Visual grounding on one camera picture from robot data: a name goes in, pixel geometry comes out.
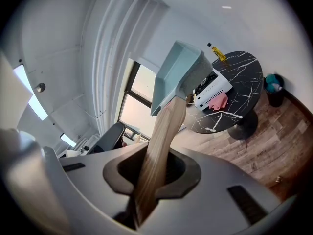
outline pink object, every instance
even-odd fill
[[[214,97],[209,102],[209,109],[213,108],[214,111],[219,110],[220,108],[224,108],[226,106],[228,97],[225,92],[219,94]]]

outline trash can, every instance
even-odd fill
[[[275,75],[275,78],[278,80],[279,85],[283,88],[278,92],[274,92],[274,93],[268,92],[266,90],[266,87],[268,85],[266,82],[266,77],[264,78],[263,87],[264,87],[264,90],[266,91],[266,93],[268,95],[269,104],[273,107],[279,107],[282,105],[283,100],[284,100],[284,96],[285,96],[284,80],[280,75],[277,75],[277,74],[274,74],[274,75]]]

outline desk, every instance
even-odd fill
[[[258,117],[253,111],[263,87],[263,72],[257,58],[244,51],[226,54],[226,60],[212,63],[233,86],[226,94],[228,102],[218,111],[197,109],[187,105],[184,124],[198,133],[217,133],[228,130],[234,139],[247,139],[258,126]]]

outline black marble tabletop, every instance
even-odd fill
[[[233,86],[226,93],[227,105],[217,111],[208,107],[203,111],[188,104],[184,124],[198,133],[216,133],[234,126],[251,111],[260,98],[263,73],[255,56],[244,51],[226,54],[226,60],[212,63]]]

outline black chair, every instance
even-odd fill
[[[122,123],[114,124],[88,151],[87,155],[122,148],[125,129]]]

